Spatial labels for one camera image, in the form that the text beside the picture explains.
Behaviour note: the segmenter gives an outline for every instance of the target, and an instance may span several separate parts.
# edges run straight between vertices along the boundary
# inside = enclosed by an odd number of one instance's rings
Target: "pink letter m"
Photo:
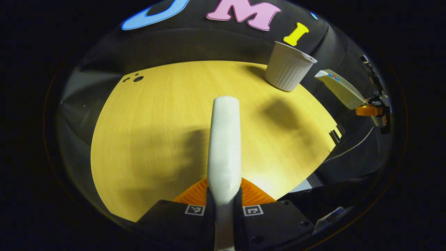
[[[259,3],[251,6],[248,0],[221,0],[217,8],[208,13],[206,17],[212,20],[230,20],[229,10],[231,7],[234,10],[235,20],[239,23],[255,14],[256,16],[248,21],[248,25],[261,30],[269,30],[269,23],[274,15],[281,11],[270,3]]]

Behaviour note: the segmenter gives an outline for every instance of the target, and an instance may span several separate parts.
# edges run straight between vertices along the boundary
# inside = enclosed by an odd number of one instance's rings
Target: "cable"
[[[324,162],[322,162],[322,164],[324,164],[325,162],[328,162],[328,161],[330,161],[330,160],[332,160],[332,159],[335,159],[335,158],[337,158],[337,157],[341,157],[342,155],[346,154],[347,152],[350,152],[351,150],[355,149],[355,147],[359,146],[362,142],[364,142],[365,139],[367,139],[367,137],[370,135],[370,133],[372,132],[372,130],[373,130],[374,127],[375,127],[375,125],[372,125],[372,128],[371,128],[370,131],[367,133],[367,135],[363,138],[363,140],[361,140],[361,141],[360,141],[358,144],[356,144],[354,147],[348,149],[347,151],[345,151],[345,152],[343,152],[343,153],[341,153],[341,154],[339,154],[339,155],[337,155],[337,156],[335,156],[335,157],[332,157],[332,158],[329,158],[329,159],[325,160]]]

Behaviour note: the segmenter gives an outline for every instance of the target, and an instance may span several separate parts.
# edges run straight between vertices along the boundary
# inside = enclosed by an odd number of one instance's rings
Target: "yellow table surface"
[[[243,178],[278,199],[316,170],[335,146],[329,132],[340,135],[336,122],[301,85],[292,92],[271,86],[265,69],[196,61],[125,75],[91,145],[93,179],[110,212],[137,221],[158,200],[172,200],[206,177],[212,102],[219,96],[240,101]]]

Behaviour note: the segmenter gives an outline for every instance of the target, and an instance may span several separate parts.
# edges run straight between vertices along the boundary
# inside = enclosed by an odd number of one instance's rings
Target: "white ribbed cup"
[[[294,90],[317,60],[291,46],[275,42],[265,79],[280,90]]]

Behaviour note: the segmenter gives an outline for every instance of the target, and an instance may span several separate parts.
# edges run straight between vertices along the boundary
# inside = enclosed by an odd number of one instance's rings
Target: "white plastic part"
[[[330,73],[336,76],[339,81],[330,76]],[[323,70],[319,71],[314,77],[324,82],[325,86],[327,86],[330,91],[350,110],[353,110],[356,107],[366,103],[366,100],[361,93],[351,83],[339,76],[336,72],[331,70]]]
[[[377,117],[375,117],[375,116],[370,116],[370,117],[372,118],[373,123],[375,123],[376,126],[380,126],[380,121],[378,120]]]
[[[234,250],[233,204],[242,182],[239,101],[214,99],[207,182],[215,202],[215,250]]]
[[[280,90],[290,92],[315,63],[317,60],[311,56],[276,41],[266,67],[265,79]]]

